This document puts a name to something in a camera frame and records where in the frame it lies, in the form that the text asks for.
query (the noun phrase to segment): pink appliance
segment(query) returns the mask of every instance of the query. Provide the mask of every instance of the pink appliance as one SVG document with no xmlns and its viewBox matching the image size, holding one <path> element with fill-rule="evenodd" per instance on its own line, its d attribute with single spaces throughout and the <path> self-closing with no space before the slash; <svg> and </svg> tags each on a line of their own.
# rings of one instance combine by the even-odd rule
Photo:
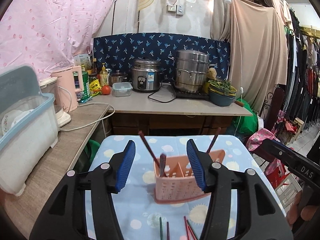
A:
<svg viewBox="0 0 320 240">
<path fill-rule="evenodd" d="M 79 79 L 79 88 L 76 88 L 75 79 L 74 79 L 74 72 L 77 72 L 77 76 Z M 68 111 L 71 106 L 69 112 L 75 110 L 78 107 L 77 101 L 77 93 L 80 93 L 84 90 L 83 80 L 82 80 L 82 70 L 80 66 L 72 66 L 64 70 L 55 71 L 51 74 L 52 77 L 58 77 L 58 86 L 59 94 L 62 102 L 63 110 Z"/>
</svg>

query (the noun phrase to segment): rice cooker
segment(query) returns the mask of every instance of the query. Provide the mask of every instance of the rice cooker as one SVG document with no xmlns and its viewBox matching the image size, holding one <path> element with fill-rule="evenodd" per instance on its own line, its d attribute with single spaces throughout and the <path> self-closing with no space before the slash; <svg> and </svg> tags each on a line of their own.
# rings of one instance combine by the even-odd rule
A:
<svg viewBox="0 0 320 240">
<path fill-rule="evenodd" d="M 151 59 L 136 59 L 132 72 L 132 87 L 136 91 L 153 92 L 160 88 L 160 62 Z"/>
</svg>

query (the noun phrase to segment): blue bowl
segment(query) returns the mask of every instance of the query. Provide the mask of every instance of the blue bowl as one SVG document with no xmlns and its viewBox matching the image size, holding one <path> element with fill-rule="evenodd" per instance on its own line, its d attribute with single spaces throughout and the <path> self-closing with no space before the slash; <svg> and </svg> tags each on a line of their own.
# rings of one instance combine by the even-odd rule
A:
<svg viewBox="0 0 320 240">
<path fill-rule="evenodd" d="M 209 89 L 209 98 L 217 106 L 230 106 L 236 96 L 219 95 Z"/>
</svg>

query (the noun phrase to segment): stainless steel pot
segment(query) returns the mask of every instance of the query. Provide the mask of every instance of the stainless steel pot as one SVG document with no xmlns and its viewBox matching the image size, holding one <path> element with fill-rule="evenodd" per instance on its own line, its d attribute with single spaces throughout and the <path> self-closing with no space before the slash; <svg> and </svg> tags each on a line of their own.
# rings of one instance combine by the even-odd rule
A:
<svg viewBox="0 0 320 240">
<path fill-rule="evenodd" d="M 201 91 L 206 78 L 206 72 L 176 68 L 174 73 L 174 86 L 183 92 L 198 93 Z"/>
<path fill-rule="evenodd" d="M 178 69 L 208 72 L 209 65 L 209 56 L 196 50 L 178 50 L 174 59 L 174 67 Z"/>
<path fill-rule="evenodd" d="M 178 50 L 174 60 L 174 86 L 180 91 L 198 93 L 206 80 L 209 56 L 196 50 Z"/>
<path fill-rule="evenodd" d="M 160 62 L 150 59 L 136 59 L 131 69 L 132 87 L 137 91 L 152 92 L 160 88 Z"/>
<path fill-rule="evenodd" d="M 109 85 L 112 86 L 114 83 L 127 82 L 128 75 L 121 73 L 120 70 L 116 70 L 115 73 L 109 76 Z"/>
</svg>

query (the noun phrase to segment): wooden counter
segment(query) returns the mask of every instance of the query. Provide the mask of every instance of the wooden counter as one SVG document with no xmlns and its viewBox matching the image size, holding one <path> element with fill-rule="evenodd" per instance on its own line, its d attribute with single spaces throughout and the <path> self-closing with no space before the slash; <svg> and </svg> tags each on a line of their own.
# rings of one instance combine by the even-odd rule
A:
<svg viewBox="0 0 320 240">
<path fill-rule="evenodd" d="M 107 109 L 104 105 L 78 107 L 70 113 L 71 122 L 63 128 L 72 129 L 86 125 L 103 117 Z M 34 167 L 26 181 L 26 189 L 20 197 L 0 190 L 0 200 L 6 213 L 18 230 L 28 239 L 32 227 L 64 174 L 73 168 L 90 136 L 98 126 L 59 132 L 58 142 L 49 148 Z"/>
<path fill-rule="evenodd" d="M 235 103 L 230 106 L 219 107 L 204 100 L 175 99 L 170 103 L 159 103 L 148 99 L 150 93 L 132 91 L 128 97 L 115 97 L 113 95 L 97 96 L 92 102 L 105 102 L 111 104 L 116 113 L 131 114 L 177 114 L 177 115 L 219 115 L 219 116 L 251 116 L 252 114 Z M 159 101 L 173 99 L 172 88 L 164 84 L 159 92 L 152 98 Z"/>
</svg>

